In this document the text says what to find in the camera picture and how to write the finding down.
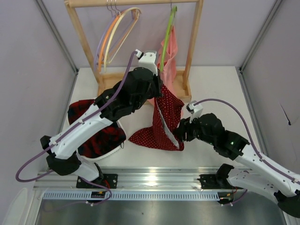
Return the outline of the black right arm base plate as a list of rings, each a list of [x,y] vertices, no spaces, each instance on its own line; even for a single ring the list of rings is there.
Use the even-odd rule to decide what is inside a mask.
[[[201,174],[197,180],[202,189],[221,189],[215,174]]]

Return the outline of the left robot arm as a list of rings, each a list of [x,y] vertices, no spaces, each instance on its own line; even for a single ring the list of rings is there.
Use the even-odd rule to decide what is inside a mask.
[[[100,177],[100,168],[76,150],[97,132],[134,113],[154,97],[161,97],[162,81],[156,66],[139,66],[99,95],[88,110],[64,132],[49,140],[48,167],[60,176],[75,174],[87,181]]]

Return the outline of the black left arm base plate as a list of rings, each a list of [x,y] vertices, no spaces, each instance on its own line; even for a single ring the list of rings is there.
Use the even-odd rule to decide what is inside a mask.
[[[104,173],[102,176],[100,176],[99,178],[91,182],[106,187],[108,189],[116,189],[118,183],[118,175],[113,173]],[[86,181],[84,181],[82,178],[78,177],[76,182],[76,188],[96,189],[98,188],[98,186],[89,184]]]

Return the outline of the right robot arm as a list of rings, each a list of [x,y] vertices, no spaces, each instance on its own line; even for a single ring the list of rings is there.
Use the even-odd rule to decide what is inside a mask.
[[[217,172],[221,184],[237,186],[265,196],[285,213],[299,218],[299,174],[255,150],[254,145],[241,135],[226,130],[214,114],[208,113],[193,120],[182,119],[174,134],[183,142],[198,139],[210,144],[219,155],[255,172],[255,175],[251,175],[223,164]]]

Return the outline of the red polka dot skirt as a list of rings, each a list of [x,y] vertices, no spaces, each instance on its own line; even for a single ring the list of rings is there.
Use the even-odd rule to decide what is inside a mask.
[[[174,131],[180,123],[184,103],[165,85],[161,91],[162,97],[154,99],[152,126],[136,131],[129,141],[152,149],[183,151],[184,143],[174,135]]]

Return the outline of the cream hanger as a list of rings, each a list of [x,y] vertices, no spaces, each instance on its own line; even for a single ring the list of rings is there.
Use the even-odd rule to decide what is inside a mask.
[[[103,54],[104,72],[107,71],[108,65],[113,61],[134,26],[137,24],[141,14],[142,12],[139,7],[130,7],[117,14],[116,22],[113,22],[106,44],[106,50]]]

